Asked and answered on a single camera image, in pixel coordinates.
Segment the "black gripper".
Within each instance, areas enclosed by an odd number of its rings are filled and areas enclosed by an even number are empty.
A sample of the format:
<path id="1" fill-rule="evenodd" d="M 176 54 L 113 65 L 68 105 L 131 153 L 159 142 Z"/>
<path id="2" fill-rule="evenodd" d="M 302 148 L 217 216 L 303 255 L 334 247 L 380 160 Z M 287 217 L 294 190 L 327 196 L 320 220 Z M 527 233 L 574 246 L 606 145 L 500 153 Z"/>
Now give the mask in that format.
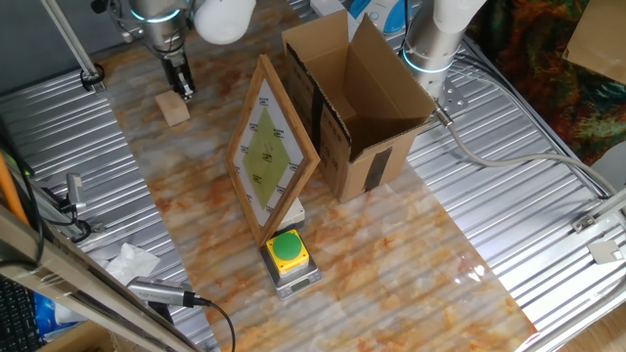
<path id="1" fill-rule="evenodd" d="M 168 53 L 161 63 L 172 90 L 188 102 L 196 93 L 196 88 L 185 52 Z"/>

